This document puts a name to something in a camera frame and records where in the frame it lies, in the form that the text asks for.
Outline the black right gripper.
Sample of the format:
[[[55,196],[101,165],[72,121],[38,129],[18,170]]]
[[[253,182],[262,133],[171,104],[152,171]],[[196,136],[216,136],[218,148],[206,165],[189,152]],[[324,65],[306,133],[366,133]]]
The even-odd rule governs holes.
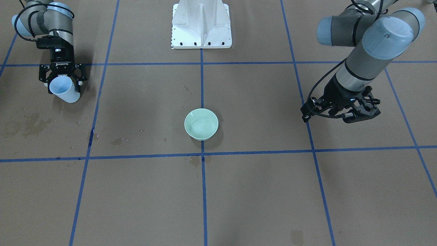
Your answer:
[[[73,75],[75,91],[81,93],[81,87],[88,78],[85,65],[75,64],[73,46],[61,37],[50,35],[37,38],[36,46],[41,50],[50,50],[50,65],[39,64],[38,75],[39,81],[44,83],[48,93],[52,93],[50,77],[61,75],[69,77]]]

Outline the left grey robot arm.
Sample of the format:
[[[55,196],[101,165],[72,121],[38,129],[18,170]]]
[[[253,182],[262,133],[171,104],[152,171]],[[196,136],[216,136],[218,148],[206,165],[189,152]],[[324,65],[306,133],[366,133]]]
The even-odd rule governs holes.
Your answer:
[[[316,115],[355,123],[381,113],[380,100],[373,96],[370,83],[407,50],[426,24],[424,14],[416,8],[387,14],[394,3],[394,0],[353,0],[339,15],[319,22],[316,37],[320,44],[353,50],[331,69],[334,75],[321,97],[313,97],[309,92],[300,109],[305,123]]]

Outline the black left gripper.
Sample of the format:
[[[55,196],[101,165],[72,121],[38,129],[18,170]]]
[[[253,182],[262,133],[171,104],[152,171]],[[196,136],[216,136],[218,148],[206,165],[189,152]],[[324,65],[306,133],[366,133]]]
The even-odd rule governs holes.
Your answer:
[[[369,85],[358,92],[347,90],[333,76],[325,86],[323,96],[318,99],[309,97],[309,102],[300,108],[301,118],[304,123],[315,115],[330,119],[341,118],[348,124],[371,120],[381,114],[377,106],[381,101],[371,91]]]

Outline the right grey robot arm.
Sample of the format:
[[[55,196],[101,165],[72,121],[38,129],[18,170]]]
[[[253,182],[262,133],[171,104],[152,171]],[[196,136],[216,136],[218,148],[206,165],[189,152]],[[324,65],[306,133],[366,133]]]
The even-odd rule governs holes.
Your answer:
[[[69,6],[53,0],[27,0],[11,19],[17,35],[50,52],[49,65],[39,65],[39,81],[50,86],[59,76],[73,79],[75,91],[87,80],[82,63],[75,62],[73,25],[75,17]]]

